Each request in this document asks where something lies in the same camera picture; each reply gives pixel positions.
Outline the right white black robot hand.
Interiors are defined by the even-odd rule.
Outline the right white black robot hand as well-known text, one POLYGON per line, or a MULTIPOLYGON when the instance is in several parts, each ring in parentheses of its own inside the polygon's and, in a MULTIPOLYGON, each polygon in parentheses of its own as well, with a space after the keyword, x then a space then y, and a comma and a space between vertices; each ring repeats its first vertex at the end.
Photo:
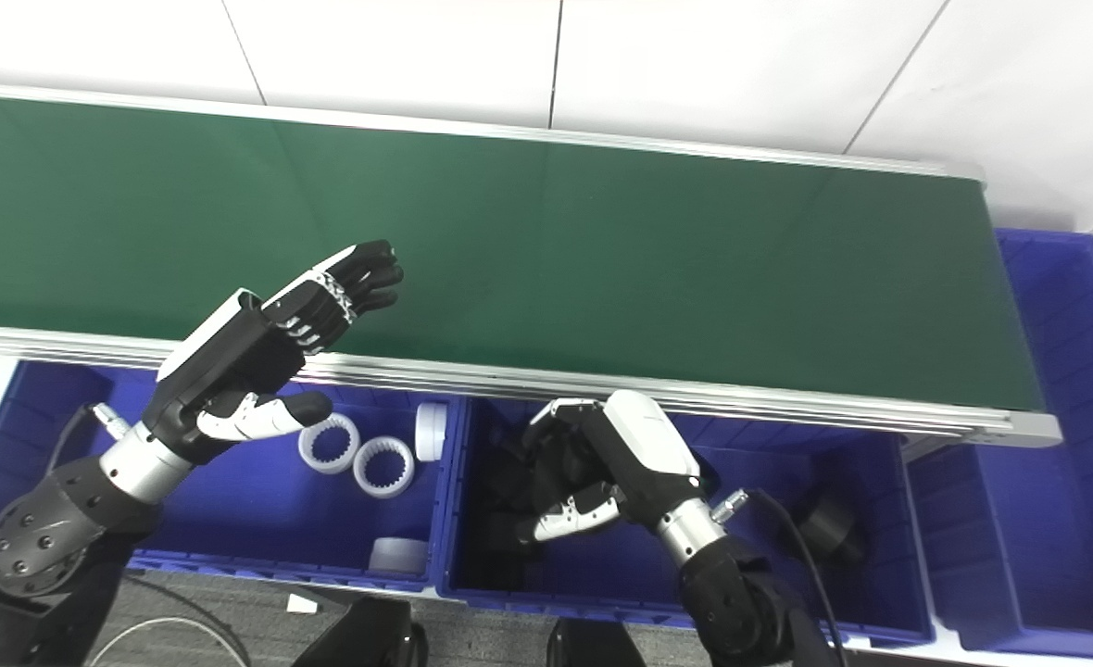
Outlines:
POLYGON ((530 419, 514 455, 533 476, 534 517, 514 531, 522 545, 621 519, 657 534, 684 502, 706 498, 694 452, 661 406, 635 390, 555 398, 530 419))

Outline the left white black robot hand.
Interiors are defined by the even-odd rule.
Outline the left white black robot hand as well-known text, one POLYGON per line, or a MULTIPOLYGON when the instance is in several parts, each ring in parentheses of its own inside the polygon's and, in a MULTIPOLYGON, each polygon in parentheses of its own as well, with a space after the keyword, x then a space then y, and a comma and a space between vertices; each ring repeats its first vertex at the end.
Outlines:
POLYGON ((140 423, 144 438, 193 465, 233 444, 295 434, 330 418, 317 390, 284 386, 365 313, 389 308, 403 279, 393 246, 346 246, 270 299, 238 290, 161 364, 140 423))

